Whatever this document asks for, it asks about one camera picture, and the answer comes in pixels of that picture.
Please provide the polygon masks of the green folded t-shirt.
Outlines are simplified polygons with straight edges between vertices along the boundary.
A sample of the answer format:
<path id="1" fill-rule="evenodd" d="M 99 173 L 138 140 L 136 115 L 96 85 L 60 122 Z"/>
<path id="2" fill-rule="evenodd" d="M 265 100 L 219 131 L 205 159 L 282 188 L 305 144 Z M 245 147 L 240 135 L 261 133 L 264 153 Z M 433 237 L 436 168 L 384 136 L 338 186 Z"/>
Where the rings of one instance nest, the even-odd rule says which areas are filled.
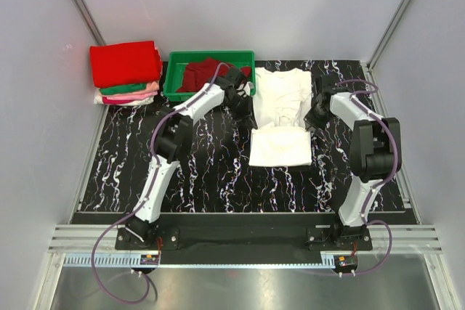
<path id="1" fill-rule="evenodd" d="M 125 84 L 125 85 L 117 85 L 111 86 L 108 88 L 99 89 L 101 95 L 110 96 L 116 94 L 129 94 L 133 92 L 142 91 L 146 88 L 146 83 L 132 83 L 132 84 Z"/>

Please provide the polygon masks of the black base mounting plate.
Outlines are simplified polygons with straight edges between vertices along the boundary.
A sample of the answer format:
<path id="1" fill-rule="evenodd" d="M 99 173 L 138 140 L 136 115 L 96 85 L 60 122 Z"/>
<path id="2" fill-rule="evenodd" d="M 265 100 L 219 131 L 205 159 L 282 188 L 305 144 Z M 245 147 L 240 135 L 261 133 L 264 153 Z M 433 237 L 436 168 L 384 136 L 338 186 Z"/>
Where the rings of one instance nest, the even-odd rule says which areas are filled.
<path id="1" fill-rule="evenodd" d="M 324 251 L 371 251 L 366 228 L 341 235 L 333 213 L 164 213 L 141 242 L 121 227 L 115 247 L 161 250 L 164 266 L 311 264 Z"/>

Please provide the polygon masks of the red folded t-shirt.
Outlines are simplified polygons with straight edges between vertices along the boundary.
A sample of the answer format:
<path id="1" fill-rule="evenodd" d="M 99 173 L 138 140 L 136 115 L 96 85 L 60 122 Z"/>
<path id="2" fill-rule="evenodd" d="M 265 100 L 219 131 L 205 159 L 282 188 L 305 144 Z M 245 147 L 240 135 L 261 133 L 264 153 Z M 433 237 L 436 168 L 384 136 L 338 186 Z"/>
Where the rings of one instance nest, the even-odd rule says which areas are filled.
<path id="1" fill-rule="evenodd" d="M 163 61 L 154 41 L 89 47 L 92 79 L 97 88 L 158 81 Z"/>

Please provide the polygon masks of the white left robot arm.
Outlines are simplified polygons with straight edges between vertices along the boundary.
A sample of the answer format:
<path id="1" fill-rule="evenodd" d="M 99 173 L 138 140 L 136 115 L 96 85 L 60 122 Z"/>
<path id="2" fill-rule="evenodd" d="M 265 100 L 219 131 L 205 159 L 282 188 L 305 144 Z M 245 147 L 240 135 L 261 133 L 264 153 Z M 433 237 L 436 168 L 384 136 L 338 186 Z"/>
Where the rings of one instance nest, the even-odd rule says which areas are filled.
<path id="1" fill-rule="evenodd" d="M 229 108 L 236 118 L 250 118 L 253 112 L 250 84 L 235 88 L 206 83 L 185 102 L 160 111 L 150 140 L 151 159 L 142 194 L 129 214 L 124 229 L 138 247 L 151 248 L 157 239 L 161 205 L 177 166 L 190 154 L 194 126 L 215 107 Z"/>

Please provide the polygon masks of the dark red crumpled t-shirt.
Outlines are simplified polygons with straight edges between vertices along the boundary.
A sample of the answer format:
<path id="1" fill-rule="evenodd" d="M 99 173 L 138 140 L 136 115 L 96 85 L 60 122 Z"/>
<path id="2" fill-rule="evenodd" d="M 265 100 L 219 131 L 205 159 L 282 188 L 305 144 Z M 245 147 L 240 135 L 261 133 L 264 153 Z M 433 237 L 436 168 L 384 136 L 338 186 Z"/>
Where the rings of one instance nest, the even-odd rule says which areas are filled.
<path id="1" fill-rule="evenodd" d="M 208 57 L 204 61 L 187 64 L 182 85 L 177 89 L 177 93 L 194 93 L 199 91 L 214 76 L 219 63 L 219 60 Z"/>

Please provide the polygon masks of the green plastic bin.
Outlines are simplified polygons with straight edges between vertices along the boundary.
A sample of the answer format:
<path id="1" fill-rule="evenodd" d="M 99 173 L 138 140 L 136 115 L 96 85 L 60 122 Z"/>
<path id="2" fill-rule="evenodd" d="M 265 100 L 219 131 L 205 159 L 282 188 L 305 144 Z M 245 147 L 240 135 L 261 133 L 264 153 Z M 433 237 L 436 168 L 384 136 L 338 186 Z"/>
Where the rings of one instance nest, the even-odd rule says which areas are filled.
<path id="1" fill-rule="evenodd" d="M 192 62 L 203 62 L 212 58 L 221 62 L 230 63 L 237 68 L 251 68 L 248 80 L 252 83 L 250 95 L 256 92 L 255 54 L 251 50 L 233 51 L 175 51 L 169 55 L 163 95 L 170 102 L 184 102 L 194 95 L 193 92 L 178 92 L 184 82 L 185 68 Z"/>

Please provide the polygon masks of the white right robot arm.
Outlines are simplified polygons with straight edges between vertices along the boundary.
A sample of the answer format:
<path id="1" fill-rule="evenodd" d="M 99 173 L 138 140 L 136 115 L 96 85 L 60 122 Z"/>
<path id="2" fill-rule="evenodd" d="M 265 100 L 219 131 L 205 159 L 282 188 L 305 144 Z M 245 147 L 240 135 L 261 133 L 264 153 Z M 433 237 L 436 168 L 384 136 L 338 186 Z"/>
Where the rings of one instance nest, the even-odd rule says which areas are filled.
<path id="1" fill-rule="evenodd" d="M 315 131 L 334 117 L 352 131 L 349 150 L 352 182 L 323 242 L 343 250 L 368 236 L 368 214 L 374 199 L 400 170 L 400 122 L 367 108 L 354 93 L 328 91 L 317 95 L 304 121 L 309 130 Z"/>

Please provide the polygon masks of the white printed t-shirt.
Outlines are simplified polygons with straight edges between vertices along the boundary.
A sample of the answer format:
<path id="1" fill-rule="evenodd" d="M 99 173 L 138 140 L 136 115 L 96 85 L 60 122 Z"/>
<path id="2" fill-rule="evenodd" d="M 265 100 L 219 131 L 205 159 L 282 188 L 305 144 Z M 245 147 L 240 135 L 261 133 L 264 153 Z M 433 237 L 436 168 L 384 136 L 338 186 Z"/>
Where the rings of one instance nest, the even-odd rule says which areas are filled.
<path id="1" fill-rule="evenodd" d="M 256 128 L 251 130 L 249 165 L 309 166 L 311 134 L 305 128 L 304 116 L 311 108 L 311 72 L 299 68 L 274 72 L 256 68 L 255 78 Z"/>

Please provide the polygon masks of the aluminium frame rail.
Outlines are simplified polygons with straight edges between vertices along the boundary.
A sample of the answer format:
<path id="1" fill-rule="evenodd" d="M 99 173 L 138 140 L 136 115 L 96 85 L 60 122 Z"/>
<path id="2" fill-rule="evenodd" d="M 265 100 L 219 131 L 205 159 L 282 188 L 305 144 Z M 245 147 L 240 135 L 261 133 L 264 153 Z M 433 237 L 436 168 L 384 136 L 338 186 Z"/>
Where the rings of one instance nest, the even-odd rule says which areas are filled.
<path id="1" fill-rule="evenodd" d="M 109 232 L 105 225 L 58 225 L 55 227 L 49 242 L 50 253 L 75 253 L 91 251 L 99 236 L 103 239 L 97 246 L 99 252 L 110 252 L 115 249 L 117 229 Z M 393 253 L 441 253 L 442 247 L 437 233 L 428 225 L 392 225 Z M 264 242 L 270 238 L 273 243 L 307 242 L 310 235 L 305 227 L 167 227 L 162 234 L 163 249 L 167 250 L 172 242 L 184 247 L 189 242 Z"/>

